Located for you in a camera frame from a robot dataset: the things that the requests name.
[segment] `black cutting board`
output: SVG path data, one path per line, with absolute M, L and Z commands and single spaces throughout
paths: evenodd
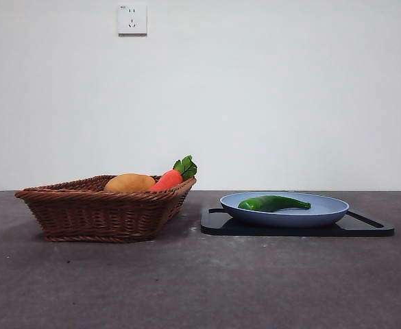
M 395 230 L 381 221 L 349 210 L 337 223 L 320 228 L 275 228 L 251 226 L 232 218 L 222 208 L 203 209 L 202 232 L 209 235 L 239 236 L 393 236 Z

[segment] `toy carrot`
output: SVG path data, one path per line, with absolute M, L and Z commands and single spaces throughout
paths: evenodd
M 186 156 L 182 161 L 177 160 L 172 168 L 162 176 L 148 191 L 163 191 L 172 188 L 197 173 L 197 166 L 192 161 L 192 156 Z

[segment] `plate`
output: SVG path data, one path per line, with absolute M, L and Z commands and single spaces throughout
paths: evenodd
M 310 209 L 288 208 L 275 212 L 263 212 L 238 208 L 240 202 L 250 197 L 279 195 L 310 202 Z M 334 224 L 348 211 L 350 205 L 333 197 L 294 192 L 246 192 L 222 197 L 220 203 L 226 212 L 250 225 L 276 226 L 280 228 L 315 228 Z

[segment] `plate rim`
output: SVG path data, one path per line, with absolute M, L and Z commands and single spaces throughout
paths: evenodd
M 327 213 L 324 213 L 324 214 L 305 214 L 305 213 L 302 213 L 302 214 L 284 214 L 284 213 L 275 213 L 275 212 L 267 212 L 267 211 L 257 211 L 257 210 L 249 210 L 249 209 L 242 209 L 242 208 L 238 208 L 238 207 L 234 207 L 234 206 L 229 206 L 229 205 L 227 205 L 227 204 L 225 204 L 225 203 L 223 203 L 223 199 L 225 198 L 225 197 L 228 197 L 228 196 L 231 196 L 231 195 L 242 195 L 242 194 L 250 194 L 250 193 L 290 193 L 290 194 L 298 194 L 298 195 L 312 195 L 312 196 L 316 196 L 316 197 L 322 197 L 322 198 L 326 198 L 326 199 L 333 199 L 333 200 L 336 200 L 336 201 L 339 201 L 339 202 L 341 202 L 342 204 L 344 204 L 345 205 L 345 207 L 346 208 L 344 208 L 343 210 L 340 210 L 340 211 L 335 211 L 335 212 L 327 212 Z M 228 194 L 228 195 L 224 195 L 223 197 L 221 197 L 220 198 L 220 204 L 221 205 L 225 205 L 225 206 L 227 206 L 227 207 L 230 207 L 230 208 L 233 208 L 233 209 L 236 209 L 236 210 L 238 210 L 238 211 L 243 211 L 243 212 L 255 212 L 255 213 L 258 213 L 258 214 L 266 214 L 266 215 L 271 215 L 271 216 L 285 216 L 285 217 L 288 217 L 288 216 L 325 216 L 325 215 L 335 215 L 335 214 L 340 214 L 340 213 L 342 213 L 342 212 L 345 212 L 345 211 L 348 211 L 348 209 L 350 209 L 350 205 L 349 205 L 349 203 L 347 203 L 347 202 L 345 202 L 345 201 L 343 201 L 343 200 L 340 200 L 340 199 L 337 199 L 337 198 L 335 198 L 335 197 L 326 197 L 325 195 L 318 195 L 318 194 L 312 194 L 312 193 L 301 193 L 301 192 L 286 192 L 286 191 L 252 191 L 252 192 L 239 192 L 239 193 L 232 193 L 232 194 Z

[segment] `green leaves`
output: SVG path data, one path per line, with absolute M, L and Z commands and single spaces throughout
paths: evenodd
M 190 177 L 193 177 L 197 173 L 197 166 L 192 161 L 192 156 L 186 156 L 182 161 L 177 160 L 173 166 L 173 169 L 180 172 L 184 181 Z

